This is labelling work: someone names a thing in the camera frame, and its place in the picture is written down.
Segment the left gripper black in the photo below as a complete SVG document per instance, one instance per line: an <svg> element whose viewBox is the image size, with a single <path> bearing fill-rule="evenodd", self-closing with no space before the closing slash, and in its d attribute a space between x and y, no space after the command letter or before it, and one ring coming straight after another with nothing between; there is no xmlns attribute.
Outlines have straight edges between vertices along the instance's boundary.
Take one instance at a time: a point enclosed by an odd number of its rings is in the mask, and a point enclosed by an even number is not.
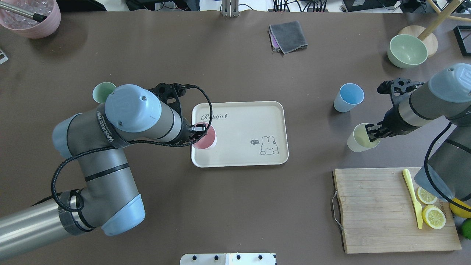
<svg viewBox="0 0 471 265"><path fill-rule="evenodd" d="M181 129L180 129L180 132L177 136L177 144L178 145L182 145L182 144L188 143L188 142L195 142L195 141L197 142L197 141L199 141L199 139L202 138L202 132L201 131L206 131L207 130L205 124L192 125L182 115L180 115L180 119L181 119Z"/></svg>

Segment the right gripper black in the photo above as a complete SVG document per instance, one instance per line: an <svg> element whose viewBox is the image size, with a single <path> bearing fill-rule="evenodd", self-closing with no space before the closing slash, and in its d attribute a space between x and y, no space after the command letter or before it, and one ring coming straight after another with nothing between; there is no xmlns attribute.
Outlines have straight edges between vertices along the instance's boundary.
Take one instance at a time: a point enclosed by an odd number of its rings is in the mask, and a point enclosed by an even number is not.
<svg viewBox="0 0 471 265"><path fill-rule="evenodd" d="M379 124L367 124L365 129L370 142L378 141L381 138L403 135L405 132L405 121L402 119L399 108L393 107L388 110Z"/></svg>

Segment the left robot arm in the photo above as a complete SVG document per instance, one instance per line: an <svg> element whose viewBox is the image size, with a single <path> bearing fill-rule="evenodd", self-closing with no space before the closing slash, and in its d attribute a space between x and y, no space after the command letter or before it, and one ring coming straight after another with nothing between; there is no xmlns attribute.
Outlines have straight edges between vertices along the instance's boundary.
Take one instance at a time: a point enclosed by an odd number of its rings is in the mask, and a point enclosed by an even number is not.
<svg viewBox="0 0 471 265"><path fill-rule="evenodd" d="M64 161L55 170L51 195L1 218L1 260L100 227L108 236L139 225L146 213L124 148L138 143L190 146L209 125L184 118L179 98L193 84L160 83L152 89L125 84L96 86L96 109L76 114L53 130Z"/></svg>

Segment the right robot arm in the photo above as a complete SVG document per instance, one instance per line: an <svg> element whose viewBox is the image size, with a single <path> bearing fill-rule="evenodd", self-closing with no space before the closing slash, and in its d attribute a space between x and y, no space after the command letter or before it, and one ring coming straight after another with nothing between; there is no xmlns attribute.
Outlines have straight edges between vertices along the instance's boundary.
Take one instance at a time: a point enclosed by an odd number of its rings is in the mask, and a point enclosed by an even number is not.
<svg viewBox="0 0 471 265"><path fill-rule="evenodd" d="M444 116L455 128L433 155L426 154L415 182L434 196L470 204L470 65L457 63L427 82L397 78L377 89L390 95L392 108L378 124L364 128L370 139L406 135Z"/></svg>

